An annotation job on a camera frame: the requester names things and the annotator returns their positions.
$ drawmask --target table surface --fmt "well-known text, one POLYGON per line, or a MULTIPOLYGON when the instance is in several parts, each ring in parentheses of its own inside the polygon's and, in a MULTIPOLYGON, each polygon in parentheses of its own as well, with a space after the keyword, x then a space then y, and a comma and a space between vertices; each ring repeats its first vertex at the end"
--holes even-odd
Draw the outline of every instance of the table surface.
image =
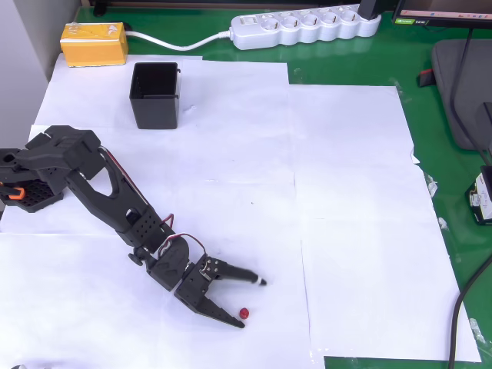
MULTIPOLYGON (((80 8, 77 21, 127 22, 134 31, 175 45, 190 45, 228 30, 236 15, 255 12, 268 10, 109 8, 106 15, 96 18, 91 8, 80 8)), ((448 229, 442 233, 458 284, 462 287, 492 253, 492 227, 474 223, 464 197, 483 163, 477 153, 456 146, 437 87, 418 88, 416 77, 420 71, 431 68, 431 50, 436 42, 466 37, 466 29, 431 32, 415 26, 393 25, 391 14, 385 13, 373 38, 249 51, 238 50, 227 40, 218 40, 186 53, 173 52, 136 38, 130 38, 128 44, 131 54, 202 55, 204 60, 223 62, 284 62, 288 64, 291 84, 396 86, 414 139, 414 154, 421 161, 422 170, 437 182, 434 208, 437 216, 447 222, 448 229)), ((492 32, 477 30, 474 37, 492 38, 492 32)), ((477 321, 483 336, 477 339, 482 364, 459 363, 458 369, 492 368, 491 284, 492 268, 482 275, 465 299, 468 317, 477 321)), ((443 314, 449 314, 449 311, 443 311, 443 314)), ((330 369, 438 369, 446 367, 447 363, 326 357, 325 366, 330 369)))

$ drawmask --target yellow block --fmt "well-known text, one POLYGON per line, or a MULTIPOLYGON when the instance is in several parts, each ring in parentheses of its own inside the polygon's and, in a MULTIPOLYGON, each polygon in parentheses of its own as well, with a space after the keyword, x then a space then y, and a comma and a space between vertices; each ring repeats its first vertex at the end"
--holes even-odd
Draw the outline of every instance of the yellow block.
POLYGON ((69 67, 121 65, 128 55, 123 23, 69 23, 60 45, 69 67))

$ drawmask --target white paper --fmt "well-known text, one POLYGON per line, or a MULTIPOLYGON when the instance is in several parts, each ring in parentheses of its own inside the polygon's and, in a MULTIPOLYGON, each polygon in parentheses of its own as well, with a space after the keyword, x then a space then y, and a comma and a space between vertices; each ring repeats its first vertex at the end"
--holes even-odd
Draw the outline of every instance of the white paper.
MULTIPOLYGON (((135 134, 134 129, 91 128, 155 210, 163 217, 170 212, 178 215, 181 208, 176 194, 189 191, 194 196, 193 185, 200 181, 293 184, 287 66, 185 61, 184 69, 184 111, 178 129, 137 130, 135 134), (265 79, 268 84, 258 89, 265 79)), ((50 105, 50 110, 58 109, 50 105)), ((72 114, 85 112, 77 107, 72 114)), ((33 126, 31 137, 46 128, 33 126)), ((111 193, 105 171, 91 184, 111 193)), ((114 234, 69 190, 64 193, 63 201, 34 214, 16 207, 6 209, 0 231, 114 234)))
MULTIPOLYGON (((291 186, 202 183, 179 196, 214 255, 268 285, 215 281, 208 297, 245 329, 189 311, 128 259, 118 236, 0 234, 0 367, 309 367, 309 327, 291 186)), ((190 244, 190 259, 200 248, 190 244)))
MULTIPOLYGON (((459 295, 395 88, 290 88, 313 362, 445 361, 459 295)), ((464 307, 457 360, 480 361, 464 307)))
POLYGON ((176 62, 201 56, 129 55, 124 65, 69 68, 60 54, 36 125, 135 128, 130 85, 135 63, 176 62))

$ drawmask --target power strip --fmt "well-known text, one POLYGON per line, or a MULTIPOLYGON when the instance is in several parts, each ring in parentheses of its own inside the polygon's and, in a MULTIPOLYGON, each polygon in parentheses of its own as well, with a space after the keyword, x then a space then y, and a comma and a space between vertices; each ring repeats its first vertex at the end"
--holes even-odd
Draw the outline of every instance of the power strip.
POLYGON ((276 45, 332 41, 355 36, 371 37, 381 16, 370 21, 357 13, 359 5, 240 15, 231 21, 231 40, 237 48, 271 48, 276 45))

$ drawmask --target monitor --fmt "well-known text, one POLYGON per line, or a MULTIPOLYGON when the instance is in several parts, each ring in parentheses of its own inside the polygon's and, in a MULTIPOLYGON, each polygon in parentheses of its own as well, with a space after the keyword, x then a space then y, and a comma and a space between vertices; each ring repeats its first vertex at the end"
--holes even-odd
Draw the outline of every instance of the monitor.
POLYGON ((400 0, 397 25, 492 28, 492 0, 400 0))

